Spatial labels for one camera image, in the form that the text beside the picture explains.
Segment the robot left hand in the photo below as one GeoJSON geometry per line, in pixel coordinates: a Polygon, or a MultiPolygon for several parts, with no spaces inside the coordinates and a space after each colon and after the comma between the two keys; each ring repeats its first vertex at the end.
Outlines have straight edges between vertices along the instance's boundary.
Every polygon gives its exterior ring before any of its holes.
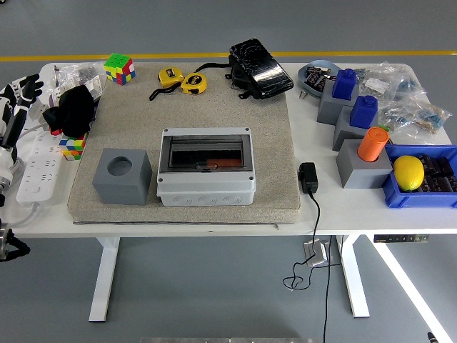
{"type": "Polygon", "coordinates": [[[1,179],[12,180],[13,150],[24,128],[27,115],[44,83],[38,74],[25,76],[1,90],[1,179]]]}

